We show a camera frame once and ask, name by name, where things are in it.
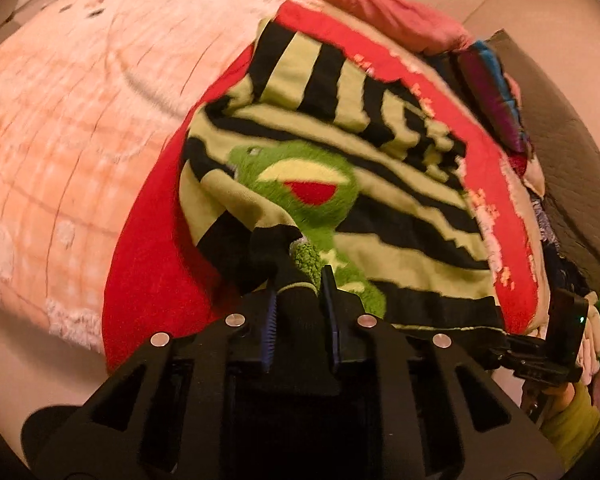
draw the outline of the pink cloth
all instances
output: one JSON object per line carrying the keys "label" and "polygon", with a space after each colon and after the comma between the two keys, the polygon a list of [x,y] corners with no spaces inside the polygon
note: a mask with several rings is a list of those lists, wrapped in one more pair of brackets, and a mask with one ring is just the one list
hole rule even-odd
{"label": "pink cloth", "polygon": [[452,18],[417,2],[405,0],[325,0],[373,25],[403,48],[428,56],[465,48],[471,34]]}

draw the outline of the black and yellow striped cloth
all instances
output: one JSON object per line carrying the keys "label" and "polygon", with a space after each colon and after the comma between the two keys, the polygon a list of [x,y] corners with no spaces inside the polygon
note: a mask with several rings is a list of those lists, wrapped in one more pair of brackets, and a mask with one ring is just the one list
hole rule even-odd
{"label": "black and yellow striped cloth", "polygon": [[246,76],[189,124],[180,204],[198,249],[243,293],[273,275],[278,289],[311,288],[290,256],[307,242],[368,311],[494,340],[504,323],[455,174],[463,155],[399,81],[263,22]]}

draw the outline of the red tongue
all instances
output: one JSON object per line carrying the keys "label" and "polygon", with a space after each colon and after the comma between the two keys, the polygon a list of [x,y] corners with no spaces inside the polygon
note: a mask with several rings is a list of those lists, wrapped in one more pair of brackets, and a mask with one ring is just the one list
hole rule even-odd
{"label": "red tongue", "polygon": [[335,184],[324,184],[322,182],[298,182],[289,180],[285,182],[291,192],[304,204],[322,205],[336,192]]}

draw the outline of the green plush toy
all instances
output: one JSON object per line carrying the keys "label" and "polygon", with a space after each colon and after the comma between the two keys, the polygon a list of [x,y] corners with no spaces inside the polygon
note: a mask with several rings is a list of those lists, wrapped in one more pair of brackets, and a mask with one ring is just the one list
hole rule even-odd
{"label": "green plush toy", "polygon": [[302,140],[273,147],[239,146],[229,164],[235,179],[286,210],[306,240],[292,247],[292,256],[316,287],[320,269],[330,265],[341,290],[357,294],[370,314],[384,316],[384,295],[336,248],[334,232],[358,196],[351,165],[339,155]]}

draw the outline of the silver screw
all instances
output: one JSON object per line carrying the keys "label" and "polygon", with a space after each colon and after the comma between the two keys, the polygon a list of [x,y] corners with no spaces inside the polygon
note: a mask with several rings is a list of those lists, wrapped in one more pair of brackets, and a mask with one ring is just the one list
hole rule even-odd
{"label": "silver screw", "polygon": [[451,338],[447,334],[436,334],[433,336],[432,341],[438,348],[449,348],[451,346]]}
{"label": "silver screw", "polygon": [[373,328],[378,324],[378,320],[371,314],[363,314],[358,318],[358,324],[365,328]]}
{"label": "silver screw", "polygon": [[157,332],[151,336],[151,344],[154,346],[165,346],[171,338],[166,332]]}
{"label": "silver screw", "polygon": [[229,314],[224,320],[225,323],[229,326],[237,327],[244,325],[244,316],[242,314]]}

